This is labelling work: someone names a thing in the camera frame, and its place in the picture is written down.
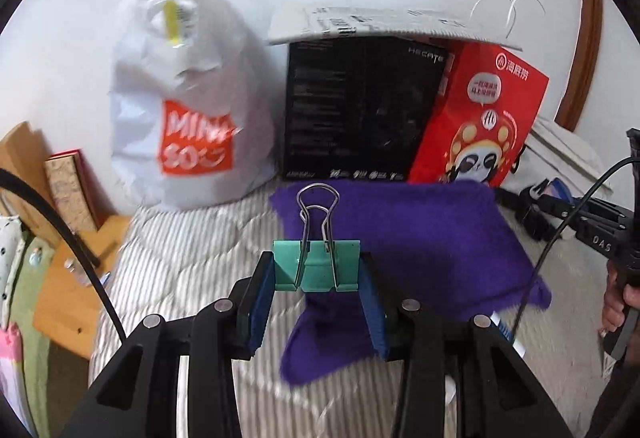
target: brown wooden trim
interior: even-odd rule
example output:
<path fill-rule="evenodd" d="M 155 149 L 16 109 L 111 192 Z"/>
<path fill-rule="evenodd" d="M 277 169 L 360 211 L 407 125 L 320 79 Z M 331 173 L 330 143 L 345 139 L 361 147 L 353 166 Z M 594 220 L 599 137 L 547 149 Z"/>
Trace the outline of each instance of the brown wooden trim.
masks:
<path fill-rule="evenodd" d="M 580 30 L 575 46 L 569 83 L 556 113 L 556 123 L 574 131 L 589 95 L 593 72 L 600 50 L 602 33 L 602 0 L 582 0 Z"/>

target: wooden table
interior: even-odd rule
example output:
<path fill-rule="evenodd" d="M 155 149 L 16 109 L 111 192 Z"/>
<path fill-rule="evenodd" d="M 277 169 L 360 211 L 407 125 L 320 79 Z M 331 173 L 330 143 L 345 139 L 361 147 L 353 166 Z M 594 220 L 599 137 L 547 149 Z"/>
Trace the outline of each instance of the wooden table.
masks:
<path fill-rule="evenodd" d="M 127 216 L 111 216 L 98 232 L 80 232 L 82 239 L 100 259 L 100 268 L 96 270 L 98 277 L 111 270 L 129 219 Z M 91 358 L 102 304 L 91 285 L 83 287 L 65 269 L 65 261 L 70 257 L 71 250 L 63 241 L 44 278 L 33 326 L 63 348 Z"/>

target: speech bubble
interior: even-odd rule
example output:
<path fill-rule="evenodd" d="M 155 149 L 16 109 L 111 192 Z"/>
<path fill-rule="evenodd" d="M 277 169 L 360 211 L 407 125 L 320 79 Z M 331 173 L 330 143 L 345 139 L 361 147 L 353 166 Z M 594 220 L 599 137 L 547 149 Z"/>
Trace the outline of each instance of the speech bubble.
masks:
<path fill-rule="evenodd" d="M 495 73 L 480 72 L 474 75 L 466 86 L 469 99 L 482 106 L 493 104 L 500 97 L 502 82 Z"/>

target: red bag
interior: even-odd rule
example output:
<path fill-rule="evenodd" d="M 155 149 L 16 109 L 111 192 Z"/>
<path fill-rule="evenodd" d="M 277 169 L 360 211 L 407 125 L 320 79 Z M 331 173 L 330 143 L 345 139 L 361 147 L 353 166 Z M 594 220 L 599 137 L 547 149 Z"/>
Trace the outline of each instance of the red bag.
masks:
<path fill-rule="evenodd" d="M 471 179 L 497 186 L 511 169 L 548 77 L 508 50 L 459 43 L 422 136 L 409 182 Z"/>

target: green binder clip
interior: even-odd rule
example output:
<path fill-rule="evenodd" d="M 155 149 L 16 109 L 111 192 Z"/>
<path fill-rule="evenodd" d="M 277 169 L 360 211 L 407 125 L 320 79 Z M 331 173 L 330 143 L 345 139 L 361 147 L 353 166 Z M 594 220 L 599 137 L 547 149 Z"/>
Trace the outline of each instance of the green binder clip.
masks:
<path fill-rule="evenodd" d="M 302 194 L 310 189 L 324 189 L 335 198 L 329 208 L 322 205 L 305 205 Z M 360 262 L 360 240 L 334 240 L 331 215 L 340 193 L 325 183 L 313 183 L 303 187 L 296 195 L 300 206 L 300 218 L 304 222 L 302 239 L 275 240 L 273 259 L 276 267 L 276 290 L 303 292 L 353 292 L 358 289 L 358 265 Z M 326 216 L 322 221 L 322 241 L 309 241 L 309 211 L 319 209 Z"/>

